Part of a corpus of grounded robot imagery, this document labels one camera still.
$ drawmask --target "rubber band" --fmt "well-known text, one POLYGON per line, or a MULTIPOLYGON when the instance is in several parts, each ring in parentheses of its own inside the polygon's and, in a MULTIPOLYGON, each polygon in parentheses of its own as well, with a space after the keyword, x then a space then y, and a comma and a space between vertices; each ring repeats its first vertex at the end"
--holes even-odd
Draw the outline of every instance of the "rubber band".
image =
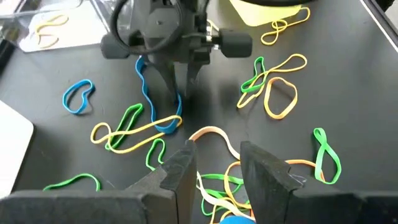
POLYGON ((67 111, 69 111, 69 113, 80 114, 84 109, 86 109, 87 104, 88 104, 88 96, 93 91, 95 91, 95 86, 91 80, 88 80, 88 79, 80 80, 79 82, 77 82, 77 83, 73 84, 71 87, 69 87, 69 89, 63 94, 62 105, 67 111), (81 106, 77 110, 73 111, 68 106, 68 95, 71 92, 76 91, 77 89, 79 89, 80 87, 82 87, 84 85, 90 85, 90 87, 87 90, 83 91, 83 93, 81 93, 81 100, 82 100, 81 106))
MULTIPOLYGON (((120 120, 120 123, 119 123, 118 128, 116 128, 116 131, 120 131, 120 129, 123 127, 123 125, 124 125, 124 123, 125 123, 127 117, 128 117, 128 116, 130 115, 130 113, 131 113, 132 111, 134 111, 134 110, 135 110, 135 112, 134 112, 133 116, 131 117, 130 122, 129 122, 129 124, 127 125, 125 131, 130 130, 131 127, 134 125, 134 123, 135 123, 135 121, 136 121, 136 118, 137 118, 137 117, 142 113, 142 111, 144 110, 144 105, 142 105, 142 103, 137 103, 136 105, 132 105, 132 106, 130 106, 129 108, 127 108, 127 110, 124 112, 124 115, 123 115, 122 119, 120 120)), ((123 140, 124 140, 125 137, 126 137, 126 135, 123 134, 122 136, 120 136, 120 138, 118 138, 118 140, 117 140, 115 143, 112 143, 113 140, 114 140, 114 136, 110 137, 109 141, 110 141, 110 143, 111 143, 111 145, 112 145, 112 148, 114 148, 114 149, 118 148, 118 147, 120 146, 120 144, 123 142, 123 140)), ((105 149, 108 150, 108 151, 111 150, 108 143, 105 144, 105 149)))
POLYGON ((226 216, 227 216, 227 215, 230 215, 230 214, 232 214, 231 211, 226 211, 226 212, 221 216, 220 222, 222 222, 222 221, 226 218, 226 216))
MULTIPOLYGON (((220 200, 225 201, 225 202, 227 200, 229 200, 231 203, 233 203, 233 201, 230 198, 228 198, 228 197, 220 198, 220 200)), ((215 214, 216 214, 216 211, 217 211, 216 207, 217 207, 217 205, 213 206, 213 212, 212 212, 212 216, 211 216, 211 219, 210 219, 210 224, 216 224, 216 223, 214 223, 215 214)))
MULTIPOLYGON (((224 180, 224 174, 204 174, 201 176, 204 179, 213 179, 213 180, 224 180)), ((232 177, 228 176, 228 181, 236 184, 236 188, 232 191, 232 194, 235 194, 243 185, 243 179, 237 178, 237 177, 232 177)), ((205 189, 208 194, 210 194, 213 197, 216 198, 223 198, 226 197, 227 194, 226 192, 218 191, 218 190, 212 190, 212 189, 205 189)), ((224 209, 223 207, 217 208, 216 212, 224 209)), ((201 212, 205 216, 211 216, 213 213, 212 212, 206 212, 205 211, 205 199, 203 198, 201 200, 201 212)))
MULTIPOLYGON (((288 59, 286 59, 286 60, 285 60, 284 62, 282 62, 281 64, 279 64, 279 65, 277 65, 277 66, 271 68, 270 70, 266 71, 265 73, 262 73, 262 74, 258 75, 258 76, 253 80, 253 82, 249 85, 248 88, 252 87, 252 86, 255 84, 255 82, 256 82, 259 78, 261 78, 262 76, 264 76, 264 80, 265 80, 265 79, 267 78, 268 74, 270 74, 270 73, 272 73, 272 72, 280 72, 280 73, 294 72, 294 71, 303 69, 303 68, 307 65, 307 63, 308 63, 307 58, 306 58, 304 55, 302 55, 302 54, 292 54, 288 59), (289 62, 290 59, 292 59, 292 58, 294 58, 294 57, 299 57, 299 58, 301 58, 301 59, 304 61, 304 64, 301 65, 301 66, 299 66, 299 67, 296 67, 296 68, 280 69, 280 67, 284 66, 287 62, 289 62)), ((268 83, 268 84, 267 84, 266 95, 265 95, 265 97, 264 97, 264 108, 266 109, 266 112, 267 112, 267 114, 268 114, 270 117, 275 118, 275 119, 282 119, 282 118, 284 118, 284 117, 293 109, 293 107, 296 105, 296 103, 297 103, 297 89, 296 89, 296 87, 295 87, 292 83, 287 82, 286 80, 284 80, 284 79, 281 78, 281 77, 274 77, 274 78, 272 78, 270 81, 271 81, 271 83, 268 83), (271 92, 271 86, 272 86, 272 83, 273 83, 275 80, 283 80, 283 81, 285 82, 286 85, 292 86, 292 87, 295 89, 295 92, 296 92, 296 94, 295 94, 295 99, 290 103, 290 105, 285 109, 285 111, 283 111, 281 114, 278 114, 278 115, 272 113, 271 110, 269 109, 269 106, 268 106, 268 100, 269 100, 269 95, 270 95, 270 92, 271 92)), ((237 107, 237 108, 243 108, 243 107, 245 107, 251 100, 253 100, 254 98, 257 98, 257 97, 262 93, 262 91, 263 91, 263 89, 264 89, 264 86, 265 86, 265 85, 262 85, 262 86, 260 87, 260 90, 259 90, 257 93, 251 95, 245 102, 242 103, 243 99, 244 99, 244 98, 246 97, 246 95, 248 94, 248 93, 243 93, 242 96, 240 97, 238 103, 236 104, 236 107, 237 107)))
POLYGON ((95 185, 96 185, 95 191, 101 190, 101 183, 99 182, 99 180, 95 176, 93 176, 91 174, 84 173, 84 174, 79 174, 79 175, 77 175, 75 177, 72 177, 71 179, 64 180, 61 183, 50 184, 50 185, 46 186, 43 189, 43 191, 50 190, 50 189, 57 189, 57 188, 60 188, 60 187, 64 187, 64 186, 70 185, 71 183, 73 183, 73 182, 75 182, 75 181, 77 181, 79 179, 82 179, 84 177, 89 177, 89 178, 91 178, 91 179, 93 179, 95 181, 95 185))
POLYGON ((211 20, 207 19, 207 22, 210 24, 210 30, 209 30, 209 35, 213 35, 213 29, 215 29, 217 32, 220 31, 220 28, 211 20))
POLYGON ((255 224, 255 222, 244 217, 230 216, 226 217, 225 220, 222 220, 220 224, 255 224))
MULTIPOLYGON (((228 147, 230 153, 232 153, 232 155, 239 160, 239 158, 240 158, 239 153, 236 152, 236 150, 231 146, 231 143, 229 142, 228 136, 226 135, 226 133, 221 128, 217 128, 217 127, 214 127, 214 126, 207 126, 207 127, 201 128, 197 132, 193 133, 191 135, 191 137, 189 138, 189 140, 196 141, 200 136, 202 136, 202 135, 204 135, 206 133, 211 133, 211 132, 221 135, 224 138, 224 140, 226 141, 227 147, 228 147)), ((200 190, 203 198, 208 203, 210 203, 212 205, 217 205, 217 206, 222 206, 224 208, 227 208, 228 210, 231 210, 234 213, 234 215, 243 216, 243 217, 250 218, 250 219, 254 220, 250 216, 248 216, 248 215, 244 214, 242 211, 240 211, 232 203, 230 203, 228 201, 225 201, 225 200, 221 200, 219 198, 215 198, 215 197, 209 195, 206 192, 205 188, 203 187, 203 182, 202 182, 202 179, 201 179, 201 176, 200 176, 199 172, 197 172, 197 181, 199 183, 199 185, 197 185, 197 188, 200 190)))
MULTIPOLYGON (((142 94, 144 95, 145 99, 148 101, 150 105, 150 121, 154 122, 156 120, 156 110, 154 105, 152 104, 152 101, 150 100, 148 96, 148 86, 145 83, 145 78, 142 75, 142 70, 145 68, 145 63, 144 63, 144 58, 139 57, 136 62, 136 72, 138 77, 142 80, 142 94)), ((181 116, 182 114, 182 99, 180 94, 177 93, 177 98, 178 98, 178 107, 177 107, 177 112, 175 115, 181 116)), ((165 133, 165 134, 171 134, 173 133, 176 128, 177 128, 177 123, 178 120, 174 119, 168 126, 158 126, 155 125, 156 130, 159 132, 165 133)))
MULTIPOLYGON (((150 123, 150 124, 144 125, 144 126, 142 126, 142 127, 140 127, 140 128, 136 128, 136 129, 133 129, 133 130, 130 130, 130 131, 115 131, 115 132, 112 132, 112 129, 111 129, 111 127, 109 126, 108 123, 101 122, 101 123, 97 124, 96 126, 94 126, 93 130, 91 131, 90 141, 91 141, 92 143, 94 143, 94 144, 100 144, 100 143, 102 143, 102 142, 104 142, 104 141, 108 141, 107 143, 111 146, 111 144, 110 144, 110 139, 111 139, 112 136, 136 134, 136 133, 141 132, 141 131, 143 131, 143 130, 145 130, 145 129, 148 129, 148 128, 150 128, 150 127, 153 127, 153 126, 155 126, 156 124, 164 123, 164 122, 167 122, 167 121, 170 121, 170 120, 173 120, 173 119, 178 119, 178 120, 179 120, 179 122, 178 122, 178 124, 177 124, 177 127, 179 127, 179 126, 182 124, 182 118, 181 118, 180 116, 172 115, 172 116, 169 116, 169 117, 167 117, 167 118, 160 119, 160 120, 158 120, 158 121, 152 122, 152 123, 150 123), (102 126, 105 126, 105 127, 108 129, 108 134, 105 135, 105 136, 103 136, 103 137, 100 138, 100 139, 95 140, 95 139, 94 139, 95 134, 96 134, 97 130, 98 130, 100 127, 102 127, 102 126)), ((137 148, 143 146, 144 144, 146 144, 146 143, 148 143, 148 142, 150 142, 150 141, 152 141, 152 140, 155 140, 155 139, 157 139, 157 138, 162 137, 163 135, 165 135, 165 133, 155 134, 155 135, 153 135, 152 137, 149 137, 149 138, 147 138, 147 139, 141 141, 140 143, 137 143, 135 146, 130 147, 130 148, 128 148, 128 149, 116 150, 116 149, 114 149, 114 148, 112 148, 112 147, 110 147, 109 149, 110 149, 112 152, 117 153, 117 154, 129 153, 129 152, 132 152, 132 151, 136 150, 137 148)))
POLYGON ((240 156, 239 153, 232 147, 232 145, 231 145, 231 143, 230 143, 230 141, 229 141, 228 135, 227 135, 221 128, 218 128, 218 127, 216 127, 216 126, 207 126, 207 127, 204 127, 204 128, 199 129, 198 131, 196 131, 195 133, 193 133, 193 134, 191 135, 191 137, 189 137, 189 140, 196 141, 196 140, 198 140, 200 137, 202 137, 204 134, 207 134, 207 133, 216 133, 216 134, 219 134, 221 137, 223 137, 224 140, 225 140, 225 143, 226 143, 226 145, 227 145, 227 147, 228 147, 229 152, 232 154, 233 157, 235 157, 235 159, 240 160, 240 157, 241 157, 241 156, 240 156))
POLYGON ((150 157, 151 157, 151 155, 152 155, 152 152, 155 150, 156 145, 157 145, 158 143, 162 143, 162 150, 161 150, 161 152, 159 153, 159 155, 157 156, 157 162, 158 162, 159 164, 163 164, 162 158, 163 158, 163 155, 164 155, 165 150, 166 150, 166 143, 163 141, 163 139, 158 138, 158 139, 155 139, 155 140, 153 141, 152 146, 150 147, 150 149, 149 149, 149 151, 148 151, 148 153, 147 153, 147 157, 146 157, 146 159, 145 159, 145 166, 147 166, 151 171, 156 170, 155 167, 149 165, 149 162, 150 162, 150 157))
POLYGON ((317 180, 323 182, 324 184, 335 184, 341 174, 340 159, 337 156, 337 154, 334 152, 334 150, 327 143, 326 132, 325 132, 325 130, 323 130, 323 128, 315 128, 313 130, 313 135, 315 136, 315 138, 318 140, 318 142, 321 145, 318 150, 317 160, 315 161, 315 164, 316 164, 315 178, 317 180), (336 167, 337 167, 337 172, 331 182, 326 182, 324 179, 322 180, 322 178, 321 178, 322 161, 323 161, 323 155, 324 155, 325 151, 334 160, 336 167))
POLYGON ((54 34, 41 34, 40 30, 42 30, 43 28, 49 27, 49 26, 62 26, 64 24, 66 24, 68 21, 69 21, 69 17, 68 16, 66 16, 66 15, 57 15, 57 16, 55 16, 55 17, 53 17, 53 18, 51 18, 51 19, 49 19, 49 20, 37 25, 36 28, 35 28, 35 34, 36 34, 36 37, 37 37, 37 40, 38 40, 37 45, 39 46, 39 48, 47 49, 49 47, 54 46, 60 40, 59 37, 57 37, 54 34), (57 19, 62 18, 62 17, 64 18, 64 20, 61 20, 59 22, 54 22, 57 19), (42 40, 42 37, 45 37, 45 36, 54 37, 55 39, 50 44, 47 44, 47 45, 44 45, 44 46, 40 46, 40 42, 42 40))
MULTIPOLYGON (((225 171, 225 177, 228 176, 229 170, 231 170, 232 167, 234 166, 240 166, 241 165, 241 161, 237 161, 237 162, 233 162, 231 165, 229 165, 229 167, 227 168, 227 170, 225 171)), ((226 194, 228 195, 228 197, 234 202, 235 205, 241 207, 241 208, 246 208, 246 209, 251 209, 251 205, 249 204, 243 204, 243 203, 239 203, 235 200, 234 195, 231 192, 231 189, 229 187, 229 183, 228 181, 226 181, 226 179, 224 179, 224 189, 226 194)))
POLYGON ((276 43, 276 41, 277 41, 277 39, 278 39, 278 37, 279 37, 279 33, 280 33, 280 32, 285 31, 286 28, 288 28, 288 27, 290 27, 290 26, 294 26, 294 25, 296 25, 296 24, 299 24, 299 23, 302 23, 302 22, 307 21, 307 20, 310 18, 311 11, 310 11, 310 9, 309 9, 308 7, 302 7, 300 10, 303 10, 303 9, 304 9, 304 10, 307 10, 307 16, 306 16, 305 19, 302 19, 302 20, 300 20, 300 21, 293 22, 293 23, 291 23, 291 24, 288 24, 287 21, 285 21, 285 20, 283 20, 283 19, 279 19, 279 20, 277 20, 277 21, 272 22, 272 23, 271 23, 271 26, 272 26, 272 28, 273 28, 275 31, 266 32, 265 34, 262 34, 262 35, 261 35, 261 42, 262 42, 262 44, 268 45, 268 46, 273 45, 274 43, 276 43), (279 27, 279 26, 278 26, 278 22, 283 23, 282 27, 279 27), (274 34, 275 34, 275 39, 274 39, 273 41, 271 41, 271 42, 266 42, 266 41, 264 40, 265 37, 267 37, 267 36, 269 36, 269 35, 274 35, 274 34))
MULTIPOLYGON (((312 166, 314 168, 316 167, 315 163, 313 163, 311 161, 306 161, 304 159, 289 159, 289 160, 286 160, 285 162, 287 162, 290 165, 293 165, 293 164, 305 164, 305 165, 308 165, 308 166, 312 166)), ((323 181, 325 181, 325 176, 323 175, 323 171, 322 170, 321 170, 321 179, 323 181)))
POLYGON ((267 114, 274 119, 283 119, 284 117, 286 117, 286 115, 288 115, 292 109, 294 108, 294 106, 297 104, 297 88, 294 84, 284 80, 281 77, 274 77, 271 78, 268 83, 267 83, 267 88, 266 88, 266 94, 264 96, 264 109, 266 110, 267 114), (270 109, 269 109, 269 97, 271 94, 271 88, 272 88, 272 84, 276 81, 276 80, 282 80, 286 85, 292 87, 294 89, 295 95, 293 100, 289 103, 289 105, 282 111, 280 112, 280 114, 274 114, 270 109))
POLYGON ((248 86, 248 85, 250 85, 250 84, 256 79, 257 76, 259 76, 261 73, 264 73, 264 72, 266 72, 266 67, 264 66, 264 57, 258 57, 258 58, 254 61, 254 77, 251 78, 251 79, 249 79, 248 81, 244 82, 244 83, 241 85, 241 91, 242 91, 242 93, 249 93, 249 92, 256 91, 256 90, 260 89, 261 86, 263 86, 263 85, 265 84, 266 79, 263 79, 263 80, 262 80, 262 83, 260 83, 260 84, 258 84, 258 85, 254 85, 254 86, 249 87, 249 88, 245 88, 245 87, 248 86), (258 71, 257 71, 257 64, 258 64, 258 63, 261 64, 261 72, 258 72, 258 71))
MULTIPOLYGON (((240 158, 239 153, 236 152, 236 150, 232 147, 231 143, 229 142, 227 134, 221 128, 217 128, 215 126, 207 126, 207 127, 201 128, 198 131, 196 131, 195 133, 193 133, 189 137, 189 140, 196 141, 197 139, 199 139, 202 135, 204 135, 206 133, 217 133, 217 134, 221 135, 224 138, 224 140, 226 141, 226 144, 227 144, 227 147, 228 147, 228 150, 230 151, 230 153, 232 153, 232 155, 235 158, 237 158, 237 160, 239 160, 239 158, 240 158)), ((304 160, 292 160, 292 161, 287 161, 287 162, 288 163, 291 162, 293 164, 298 164, 303 161, 304 160)), ((313 166, 315 165, 314 163, 311 163, 310 161, 304 161, 303 163, 307 164, 307 165, 313 165, 313 166)), ((229 180, 229 178, 227 178, 227 176, 224 176, 224 188, 226 189, 227 194, 232 195, 232 197, 230 199, 232 199, 234 201, 233 194, 231 192, 227 192, 228 189, 230 191, 229 182, 225 181, 226 179, 229 180)), ((255 221, 254 217, 248 216, 248 215, 244 214, 242 211, 240 211, 239 208, 234 204, 234 202, 230 203, 226 200, 222 200, 220 198, 213 197, 209 193, 207 193, 207 191, 203 187, 203 182, 202 182, 201 175, 199 172, 197 172, 197 183, 199 183, 199 185, 197 185, 197 189, 201 192, 203 198, 208 203, 210 203, 212 205, 224 207, 224 208, 228 209, 229 211, 231 211, 234 215, 246 217, 250 220, 255 221)))
MULTIPOLYGON (((303 159, 294 159, 294 160, 287 160, 285 161, 288 164, 306 164, 306 165, 310 165, 312 167, 316 167, 315 164, 313 162, 310 161, 306 161, 303 159)), ((234 166, 240 166, 241 165, 241 161, 237 161, 237 162, 233 162, 231 165, 228 166, 227 170, 225 171, 225 175, 224 176, 228 176, 229 171, 231 170, 232 167, 234 166)), ((323 176, 323 172, 321 170, 321 176, 323 178, 323 180, 325 180, 324 176, 323 176)), ((224 189, 225 192, 227 193, 228 197, 233 201, 233 203, 241 208, 246 208, 246 209, 252 209, 251 205, 248 204, 243 204, 243 203, 239 203, 235 200, 233 193, 231 192, 231 189, 229 187, 229 183, 225 181, 224 179, 224 189)))

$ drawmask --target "white paper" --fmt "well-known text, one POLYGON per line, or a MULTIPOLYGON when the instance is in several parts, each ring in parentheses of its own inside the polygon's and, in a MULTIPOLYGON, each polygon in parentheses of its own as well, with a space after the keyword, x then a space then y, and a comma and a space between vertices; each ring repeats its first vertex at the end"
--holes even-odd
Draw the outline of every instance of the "white paper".
POLYGON ((0 198, 8 196, 33 134, 33 124, 0 101, 0 198))

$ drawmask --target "robotic arm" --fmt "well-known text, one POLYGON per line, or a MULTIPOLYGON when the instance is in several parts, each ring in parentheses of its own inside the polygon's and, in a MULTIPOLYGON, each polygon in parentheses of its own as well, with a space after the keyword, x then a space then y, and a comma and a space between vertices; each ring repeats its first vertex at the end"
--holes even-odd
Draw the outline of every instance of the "robotic arm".
MULTIPOLYGON (((263 6, 292 6, 311 0, 245 0, 263 6)), ((186 96, 192 93, 197 74, 210 63, 211 49, 217 45, 229 58, 249 57, 252 38, 248 34, 220 29, 210 35, 207 27, 209 0, 135 0, 131 30, 119 33, 118 16, 128 0, 119 0, 111 16, 111 33, 105 35, 101 50, 105 58, 121 59, 141 55, 146 65, 162 75, 173 99, 177 99, 174 62, 186 63, 186 96)))

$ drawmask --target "black wire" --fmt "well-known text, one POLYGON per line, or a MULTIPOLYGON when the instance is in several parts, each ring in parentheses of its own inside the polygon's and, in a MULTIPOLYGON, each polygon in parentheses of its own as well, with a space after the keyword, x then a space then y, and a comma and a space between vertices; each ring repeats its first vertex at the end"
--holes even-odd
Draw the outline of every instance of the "black wire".
POLYGON ((210 0, 204 0, 204 4, 201 6, 200 15, 205 15, 207 11, 207 6, 209 5, 210 0))
POLYGON ((150 49, 139 50, 137 47, 128 46, 128 44, 124 43, 122 38, 120 38, 119 31, 118 31, 119 14, 120 14, 123 6, 127 2, 128 2, 128 0, 119 0, 116 3, 114 11, 111 15, 110 27, 109 27, 111 29, 111 34, 114 36, 116 42, 125 51, 127 51, 133 55, 152 54, 152 53, 158 52, 158 51, 164 49, 165 47, 169 46, 172 42, 174 42, 175 40, 177 40, 177 38, 180 37, 182 30, 183 30, 184 14, 183 14, 183 9, 182 9, 180 0, 176 0, 175 4, 174 4, 174 8, 178 15, 178 26, 168 37, 163 38, 157 45, 155 45, 154 47, 152 47, 150 49))

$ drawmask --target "yellow rubber band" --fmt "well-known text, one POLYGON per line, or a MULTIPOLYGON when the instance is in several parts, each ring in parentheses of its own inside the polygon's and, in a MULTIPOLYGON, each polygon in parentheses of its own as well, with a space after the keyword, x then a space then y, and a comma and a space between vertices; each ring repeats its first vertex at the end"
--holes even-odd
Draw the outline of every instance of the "yellow rubber band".
MULTIPOLYGON (((230 199, 229 197, 223 197, 223 198, 220 198, 220 200, 229 200, 233 205, 235 205, 234 202, 232 201, 232 199, 230 199)), ((210 224, 217 224, 217 223, 214 223, 214 219, 215 219, 215 215, 216 215, 216 208, 217 208, 217 205, 214 205, 213 206, 213 214, 211 215, 211 219, 210 219, 210 224)))
POLYGON ((283 119, 284 117, 286 117, 287 114, 289 114, 292 109, 294 108, 294 106, 297 103, 297 88, 294 84, 284 80, 281 77, 274 77, 271 78, 268 81, 267 84, 267 88, 266 88, 266 94, 264 96, 264 109, 266 110, 267 114, 274 119, 283 119), (276 81, 276 80, 282 80, 286 85, 292 87, 294 89, 295 95, 294 98, 292 100, 292 102, 290 102, 290 104, 282 111, 280 112, 280 114, 274 114, 270 109, 269 109, 269 105, 268 105, 268 101, 269 101, 269 97, 271 95, 271 88, 272 88, 272 84, 276 81))
POLYGON ((235 200, 234 195, 231 192, 231 188, 229 187, 229 182, 228 182, 228 178, 225 179, 226 176, 228 176, 229 170, 234 167, 234 166, 240 166, 241 165, 241 161, 236 161, 233 162, 231 165, 229 165, 229 167, 227 168, 227 170, 225 171, 225 175, 224 175, 224 189, 226 194, 228 195, 228 197, 232 200, 232 202, 241 207, 241 208, 246 208, 246 209, 251 209, 251 205, 250 204, 244 204, 244 203, 239 203, 235 200))
POLYGON ((272 28, 273 28, 275 31, 266 32, 265 34, 263 34, 263 35, 261 36, 261 42, 262 42, 262 44, 267 45, 267 46, 273 45, 273 44, 276 43, 276 41, 278 40, 278 37, 279 37, 279 33, 280 33, 280 32, 285 31, 286 28, 288 28, 288 27, 290 27, 290 26, 294 26, 294 25, 296 25, 296 24, 299 24, 299 23, 302 23, 302 22, 307 21, 307 20, 310 18, 311 11, 310 11, 310 9, 309 9, 308 7, 303 7, 303 8, 301 8, 300 10, 303 10, 303 9, 304 9, 304 10, 307 10, 307 17, 306 17, 305 19, 302 19, 302 20, 300 20, 300 21, 293 22, 293 23, 291 23, 291 24, 288 24, 287 21, 286 21, 286 20, 283 20, 283 19, 279 19, 279 20, 277 20, 277 21, 272 22, 272 23, 271 23, 271 26, 272 26, 272 28), (283 23, 283 26, 281 26, 281 27, 278 26, 278 22, 279 22, 279 23, 283 23), (265 37, 267 37, 267 36, 269 36, 269 35, 274 35, 274 34, 275 34, 275 39, 274 39, 273 41, 267 42, 267 41, 264 40, 265 37))
MULTIPOLYGON (((280 72, 280 73, 294 72, 294 71, 303 69, 305 66, 307 66, 307 63, 308 63, 308 60, 307 60, 307 58, 304 55, 302 55, 302 54, 292 54, 288 59, 286 59, 281 64, 279 64, 279 65, 269 69, 268 71, 258 75, 256 77, 256 79, 254 79, 253 82, 248 86, 248 88, 252 87, 257 82, 257 80, 259 78, 261 78, 261 77, 267 78, 268 74, 270 74, 272 72, 280 72), (296 68, 280 69, 287 62, 289 62, 290 59, 292 59, 294 57, 301 58, 304 61, 304 64, 299 66, 299 67, 296 67, 296 68)), ((241 98, 239 99, 238 103, 236 104, 236 107, 239 108, 239 109, 245 107, 250 101, 252 101, 253 99, 257 98, 262 93, 262 91, 264 90, 264 87, 265 87, 265 85, 261 86, 260 90, 257 93, 251 95, 244 103, 242 103, 242 101, 243 101, 243 99, 246 97, 246 95, 248 93, 243 93, 241 98)), ((292 83, 284 80, 281 77, 275 77, 275 78, 272 78, 271 80, 269 80, 269 82, 267 84, 266 95, 264 97, 264 108, 266 109, 267 114, 271 118, 274 118, 274 119, 282 119, 282 118, 284 118, 293 109, 293 107, 296 105, 296 103, 297 103, 297 88, 295 87, 295 85, 293 85, 292 83), (276 80, 284 81, 286 85, 291 86, 295 90, 295 98, 293 99, 293 101, 290 103, 290 105, 288 105, 288 107, 281 114, 272 113, 270 111, 269 107, 268 107, 268 101, 269 101, 269 95, 270 95, 270 92, 271 92, 271 86, 272 86, 272 83, 274 81, 276 81, 276 80)))
POLYGON ((220 221, 223 221, 224 218, 225 218, 227 215, 230 215, 230 214, 232 214, 231 211, 226 211, 226 212, 221 216, 220 221))
POLYGON ((43 23, 37 25, 36 28, 35 28, 35 34, 36 34, 36 37, 37 37, 37 40, 38 40, 37 45, 39 46, 39 48, 41 48, 41 49, 47 49, 47 48, 49 48, 49 47, 54 46, 54 45, 60 40, 60 39, 59 39, 56 35, 54 35, 54 34, 42 34, 42 33, 40 33, 40 30, 41 30, 41 29, 46 28, 46 27, 49 27, 49 26, 62 26, 62 25, 64 25, 64 24, 66 24, 68 21, 69 21, 69 17, 68 17, 68 16, 66 16, 66 15, 57 15, 57 16, 54 16, 53 18, 51 18, 51 19, 49 19, 49 20, 47 20, 47 21, 45 21, 45 22, 43 22, 43 23), (59 22, 54 22, 54 21, 56 21, 57 19, 59 19, 59 18, 61 18, 61 17, 63 17, 64 20, 61 20, 61 21, 59 21, 59 22), (42 37, 45 37, 45 36, 47 36, 47 37, 54 37, 55 40, 54 40, 53 42, 47 44, 47 45, 42 45, 42 46, 40 46, 40 42, 41 42, 41 40, 42 40, 42 37))
POLYGON ((155 122, 152 122, 152 123, 150 123, 150 124, 144 125, 144 126, 142 126, 142 127, 140 127, 140 128, 136 128, 136 129, 133 129, 133 130, 130 130, 130 131, 115 131, 115 132, 112 132, 112 129, 111 129, 111 127, 109 126, 108 123, 101 122, 101 123, 97 124, 96 126, 94 126, 93 130, 91 131, 90 141, 91 141, 92 143, 94 143, 94 144, 100 144, 100 143, 102 143, 102 142, 104 142, 104 141, 107 141, 108 145, 110 146, 110 147, 109 147, 109 150, 113 151, 114 153, 117 153, 117 154, 129 153, 129 152, 134 151, 134 150, 137 149, 138 147, 141 147, 141 146, 143 146, 144 144, 146 144, 146 143, 148 143, 148 142, 150 142, 150 141, 152 141, 152 140, 154 140, 154 139, 157 139, 157 138, 162 137, 163 135, 165 135, 165 133, 155 134, 154 136, 149 137, 149 138, 147 138, 147 139, 141 141, 140 143, 137 143, 135 146, 130 147, 130 148, 128 148, 128 149, 123 149, 123 150, 116 150, 116 149, 114 149, 114 148, 111 146, 111 137, 112 137, 112 136, 123 135, 123 134, 125 134, 125 135, 136 134, 136 133, 141 132, 141 131, 143 131, 143 130, 145 130, 145 129, 151 128, 151 127, 155 126, 156 124, 164 123, 164 122, 166 122, 166 121, 170 121, 170 120, 173 120, 173 119, 178 119, 177 127, 179 127, 179 126, 182 124, 182 118, 181 118, 180 116, 172 115, 172 116, 169 116, 169 117, 167 117, 167 118, 157 120, 157 121, 155 121, 155 122), (105 126, 105 127, 108 129, 108 134, 105 135, 105 136, 103 136, 102 138, 100 138, 100 139, 98 139, 98 140, 95 140, 95 139, 94 139, 95 134, 96 134, 96 132, 99 130, 99 128, 102 127, 102 126, 105 126))

